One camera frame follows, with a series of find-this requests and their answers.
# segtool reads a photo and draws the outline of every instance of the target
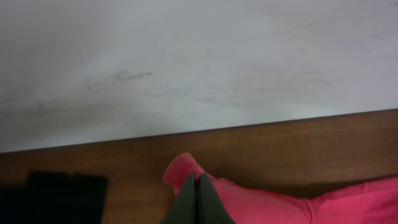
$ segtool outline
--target wooden table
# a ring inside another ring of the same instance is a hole
[[[0,154],[0,184],[30,170],[109,177],[104,224],[158,223],[174,196],[169,162],[191,152],[239,185],[296,197],[398,174],[398,110]]]

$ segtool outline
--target white board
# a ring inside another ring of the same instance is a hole
[[[2,152],[398,106],[398,1],[2,0],[0,28]]]

